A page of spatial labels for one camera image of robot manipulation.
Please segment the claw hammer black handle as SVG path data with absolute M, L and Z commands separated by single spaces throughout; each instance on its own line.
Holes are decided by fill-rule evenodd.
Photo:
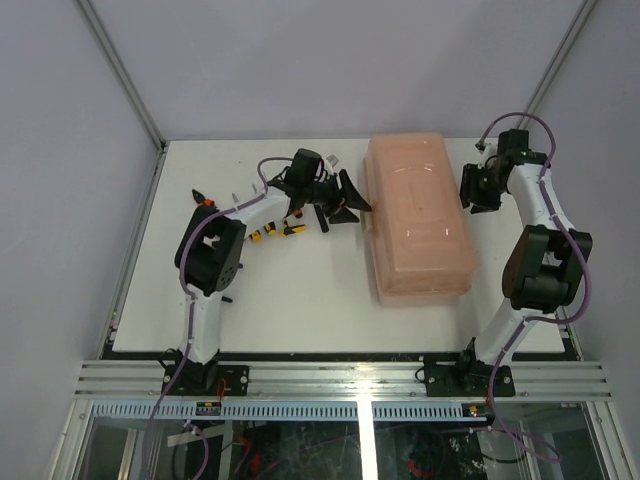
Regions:
M 327 218 L 325 217 L 322 208 L 319 205 L 314 206 L 314 211 L 320 226 L 320 230 L 323 234 L 326 234 L 330 231 L 329 224 Z

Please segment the pink plastic tool box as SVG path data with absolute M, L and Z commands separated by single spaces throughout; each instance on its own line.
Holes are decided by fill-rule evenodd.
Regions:
M 466 294 L 477 260 L 443 136 L 374 136 L 363 172 L 380 304 L 441 304 Z

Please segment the orange black pliers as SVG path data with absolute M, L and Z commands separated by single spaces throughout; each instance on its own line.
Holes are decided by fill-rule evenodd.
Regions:
M 192 189 L 191 194 L 192 194 L 193 200 L 196 202 L 198 207 L 207 207 L 207 208 L 216 209 L 216 203 L 212 199 L 206 197 L 204 194 L 199 192 L 198 190 Z

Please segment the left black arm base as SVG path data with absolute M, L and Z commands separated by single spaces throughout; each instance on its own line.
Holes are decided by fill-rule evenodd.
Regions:
M 179 350 L 168 349 L 158 359 L 164 370 L 163 389 L 171 383 L 169 396 L 246 396 L 250 368 L 247 365 L 223 365 L 217 358 L 205 364 L 187 360 L 181 371 L 183 360 Z

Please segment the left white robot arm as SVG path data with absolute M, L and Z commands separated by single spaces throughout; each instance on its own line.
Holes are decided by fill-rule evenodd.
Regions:
M 164 393 L 204 395 L 225 387 L 217 369 L 221 348 L 221 307 L 241 268 L 245 241 L 275 221 L 311 205 L 328 225 L 351 224 L 369 203 L 346 170 L 335 170 L 319 153 L 300 148 L 261 189 L 229 209 L 193 191 L 196 202 L 174 257 L 185 294 L 186 323 L 174 362 L 165 369 Z

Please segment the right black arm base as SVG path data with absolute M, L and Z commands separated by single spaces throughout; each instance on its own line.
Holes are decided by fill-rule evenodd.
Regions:
M 437 363 L 429 354 L 414 378 L 423 384 L 428 397 L 466 398 L 487 397 L 493 385 L 495 397 L 511 398 L 516 395 L 511 369 L 499 366 L 493 382 L 490 382 L 494 366 L 480 361 L 475 353 L 475 338 L 459 352 L 451 364 Z

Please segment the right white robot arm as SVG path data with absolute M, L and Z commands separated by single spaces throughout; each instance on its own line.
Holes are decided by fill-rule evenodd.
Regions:
M 457 385 L 472 395 L 504 382 L 507 359 L 524 336 L 539 322 L 553 322 L 556 310 L 574 301 L 593 246 L 591 235 L 576 230 L 555 206 L 549 157 L 530 148 L 528 131 L 510 129 L 495 146 L 479 141 L 476 147 L 484 162 L 463 168 L 463 207 L 474 214 L 495 212 L 510 195 L 523 230 L 503 270 L 500 307 L 456 362 Z

